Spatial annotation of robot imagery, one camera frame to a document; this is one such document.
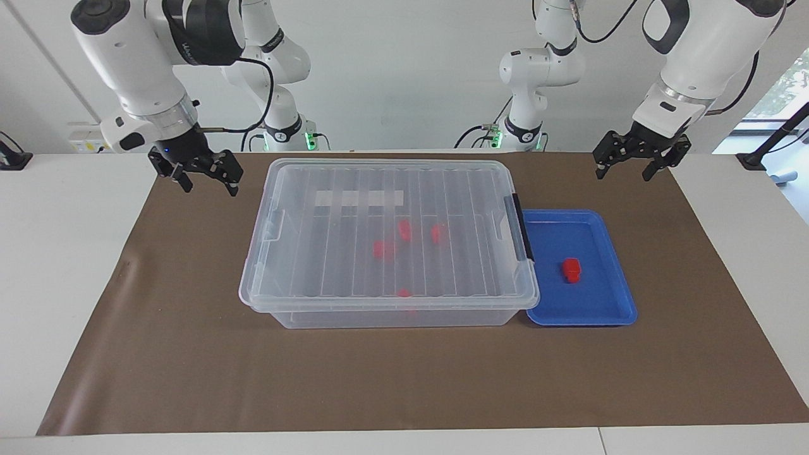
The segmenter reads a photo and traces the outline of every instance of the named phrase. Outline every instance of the blue tray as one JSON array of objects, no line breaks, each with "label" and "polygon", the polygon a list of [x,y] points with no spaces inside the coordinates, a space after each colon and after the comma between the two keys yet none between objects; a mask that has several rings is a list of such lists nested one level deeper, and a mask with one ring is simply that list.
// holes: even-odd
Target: blue tray
[{"label": "blue tray", "polygon": [[[591,210],[523,210],[534,253],[540,303],[528,310],[539,325],[630,325],[637,310],[604,220]],[[582,264],[581,281],[570,284],[562,262]]]}]

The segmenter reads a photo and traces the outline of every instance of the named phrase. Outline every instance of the wall outlet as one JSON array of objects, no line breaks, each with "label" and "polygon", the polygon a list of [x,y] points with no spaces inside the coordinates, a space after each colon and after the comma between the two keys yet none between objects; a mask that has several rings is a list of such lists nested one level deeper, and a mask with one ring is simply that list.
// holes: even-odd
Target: wall outlet
[{"label": "wall outlet", "polygon": [[112,152],[112,148],[110,148],[107,141],[104,140],[104,136],[101,134],[100,131],[93,131],[87,135],[87,138],[84,140],[87,149],[90,153],[110,153]]},{"label": "wall outlet", "polygon": [[75,131],[68,137],[68,142],[76,153],[104,153],[112,149],[104,141],[101,131]]},{"label": "wall outlet", "polygon": [[68,136],[67,140],[70,142],[70,146],[73,147],[73,151],[76,153],[90,153],[85,143],[88,135],[90,133],[87,131],[75,131]]}]

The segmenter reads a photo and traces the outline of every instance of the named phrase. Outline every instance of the white wall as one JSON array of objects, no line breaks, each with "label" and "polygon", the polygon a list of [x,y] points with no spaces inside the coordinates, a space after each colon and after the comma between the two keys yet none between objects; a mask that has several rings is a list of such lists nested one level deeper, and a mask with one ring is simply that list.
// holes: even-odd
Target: white wall
[{"label": "white wall", "polygon": [[[19,9],[91,109],[108,115],[116,106],[115,97],[71,34],[69,16],[76,0],[4,1]],[[628,3],[589,2],[583,16],[586,30],[600,36]],[[641,34],[648,3],[639,2],[610,40],[582,43],[589,68],[580,84],[547,90],[549,150],[591,149],[607,130],[624,133],[629,128],[632,112],[663,65],[663,57]],[[508,98],[498,78],[502,55],[543,44],[533,31],[528,1],[274,0],[273,6],[287,34],[312,59],[311,77],[290,89],[301,112],[318,123],[336,149],[451,147],[469,126],[492,121]],[[759,73],[745,100],[730,113],[692,128],[694,151],[713,150],[809,47],[809,28],[801,20],[809,15],[809,4],[797,2],[789,12],[762,52]],[[203,126],[242,127],[260,115],[217,69],[181,67],[176,72],[189,94],[202,102]],[[743,84],[743,72],[729,86],[728,100]],[[58,115],[62,124],[86,118],[86,109],[80,108],[75,115]],[[217,148],[238,148],[239,140],[211,135]]]},{"label": "white wall", "polygon": [[0,130],[26,151],[68,153],[70,121],[93,119],[1,1]]}]

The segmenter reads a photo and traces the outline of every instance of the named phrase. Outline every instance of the red block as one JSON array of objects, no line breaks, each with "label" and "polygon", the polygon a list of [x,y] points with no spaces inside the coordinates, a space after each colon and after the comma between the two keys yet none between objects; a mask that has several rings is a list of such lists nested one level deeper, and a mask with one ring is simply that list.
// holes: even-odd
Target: red block
[{"label": "red block", "polygon": [[447,225],[436,224],[430,231],[430,235],[433,237],[433,243],[440,245],[447,238]]},{"label": "red block", "polygon": [[413,239],[413,229],[410,227],[410,222],[406,219],[399,222],[399,237],[406,242]]},{"label": "red block", "polygon": [[386,261],[392,260],[396,254],[396,245],[393,242],[386,242],[377,240],[374,242],[374,257],[377,259],[384,259]]},{"label": "red block", "polygon": [[561,272],[565,275],[568,283],[575,284],[582,279],[582,264],[578,259],[569,257],[561,264]]}]

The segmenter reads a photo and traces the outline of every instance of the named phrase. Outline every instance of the black cable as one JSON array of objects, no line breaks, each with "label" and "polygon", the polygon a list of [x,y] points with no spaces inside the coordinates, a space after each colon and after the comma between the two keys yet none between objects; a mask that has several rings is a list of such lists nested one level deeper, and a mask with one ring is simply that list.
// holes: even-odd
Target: black cable
[{"label": "black cable", "polygon": [[511,98],[509,98],[508,101],[506,101],[506,104],[503,106],[503,109],[500,110],[500,113],[498,114],[498,117],[495,118],[492,123],[494,123],[496,125],[498,123],[498,121],[500,121],[500,117],[502,117],[502,115],[504,113],[506,113],[506,109],[508,108],[508,105],[511,104],[511,101],[513,101],[513,100],[514,100],[514,95],[512,95]]},{"label": "black cable", "polygon": [[17,149],[19,149],[19,153],[25,153],[25,150],[23,150],[23,148],[19,146],[17,141],[15,141],[14,138],[12,138],[8,134],[6,134],[5,131],[0,131],[0,134],[2,134],[3,136],[6,136],[8,138],[8,140],[10,140],[11,143],[14,144],[14,146],[17,147]]},{"label": "black cable", "polygon": [[472,128],[466,130],[465,133],[461,134],[460,139],[458,139],[458,142],[455,143],[455,147],[452,147],[452,148],[460,147],[460,144],[464,141],[464,139],[466,139],[467,136],[474,133],[475,131],[484,130],[484,129],[485,129],[485,127],[483,125],[478,125],[478,126],[473,126]]},{"label": "black cable", "polygon": [[252,141],[253,141],[253,139],[255,139],[255,138],[263,138],[263,137],[264,137],[263,134],[256,134],[255,136],[251,137],[250,141],[248,142],[249,151],[252,151]]},{"label": "black cable", "polygon": [[[265,70],[267,70],[267,73],[269,74],[269,98],[267,98],[267,105],[264,107],[264,113],[261,114],[261,118],[259,119],[259,121],[257,121],[256,123],[250,125],[249,128],[245,128],[245,129],[242,129],[242,130],[231,130],[229,128],[222,128],[223,133],[245,133],[246,134],[246,133],[250,133],[254,129],[261,126],[262,123],[264,123],[264,119],[267,117],[267,114],[269,113],[269,106],[273,103],[273,96],[275,94],[275,76],[273,75],[272,68],[270,68],[269,65],[262,62],[261,60],[253,60],[252,58],[244,58],[244,57],[239,57],[236,60],[238,60],[239,62],[246,62],[246,63],[253,63],[255,65],[261,65],[261,66],[264,67]],[[245,138],[242,140],[242,150],[244,150],[244,142],[246,140],[247,140],[247,137],[245,136]]]},{"label": "black cable", "polygon": [[472,142],[472,147],[471,148],[477,147],[477,142],[478,141],[481,141],[481,145],[478,148],[483,148],[483,146],[486,144],[486,141],[490,141],[492,139],[493,138],[491,136],[480,136],[479,138],[475,139],[475,142]]},{"label": "black cable", "polygon": [[803,139],[803,136],[806,136],[806,135],[807,135],[807,133],[809,133],[809,130],[806,130],[806,131],[802,132],[802,133],[801,133],[801,135],[800,135],[800,136],[798,136],[797,138],[795,138],[795,140],[794,140],[794,141],[792,141],[792,142],[790,142],[790,143],[786,144],[786,145],[785,145],[785,146],[783,146],[783,147],[779,147],[779,148],[777,148],[777,149],[775,149],[775,150],[771,150],[769,153],[773,153],[773,152],[775,152],[775,151],[782,151],[782,150],[784,150],[785,148],[792,146],[792,145],[793,145],[793,144],[795,144],[797,141],[799,141],[799,140]]},{"label": "black cable", "polygon": [[607,32],[606,35],[600,37],[599,39],[592,40],[591,38],[587,37],[587,35],[584,34],[584,30],[582,30],[582,20],[580,20],[580,19],[576,21],[576,28],[578,29],[578,34],[581,35],[582,38],[586,42],[592,43],[594,45],[597,45],[598,43],[606,41],[607,38],[612,36],[612,34],[615,33],[615,30],[617,30],[621,26],[621,24],[624,22],[624,19],[626,19],[626,16],[629,15],[629,13],[632,11],[632,9],[635,7],[636,4],[637,4],[637,0],[632,0],[632,3],[630,3],[629,7],[626,8],[626,11],[624,11],[624,15],[622,15],[621,18],[618,19],[618,22],[616,22],[614,27],[612,27],[612,30]]},{"label": "black cable", "polygon": [[540,135],[540,141],[542,140],[543,137],[545,137],[545,145],[542,146],[542,151],[544,152],[544,151],[548,150],[548,142],[550,142],[550,140],[551,140],[551,135],[548,134],[548,133],[541,134]]},{"label": "black cable", "polygon": [[328,151],[332,151],[332,143],[328,140],[328,136],[323,133],[314,133],[314,137],[316,138],[324,138],[326,139],[326,146],[328,147]]},{"label": "black cable", "polygon": [[709,115],[720,115],[726,113],[727,111],[733,109],[744,97],[744,94],[748,92],[748,88],[750,88],[750,84],[753,83],[753,78],[756,77],[756,70],[758,69],[758,59],[759,59],[759,52],[756,52],[756,55],[753,56],[753,64],[750,66],[750,75],[748,76],[748,81],[744,83],[744,87],[742,87],[742,91],[736,96],[736,99],[733,100],[732,103],[728,104],[726,107],[721,109],[713,109],[705,113],[706,116]]},{"label": "black cable", "polygon": [[245,131],[244,134],[242,134],[242,145],[239,146],[240,151],[244,151],[244,144],[248,141],[248,136],[249,135],[250,135],[250,131]]}]

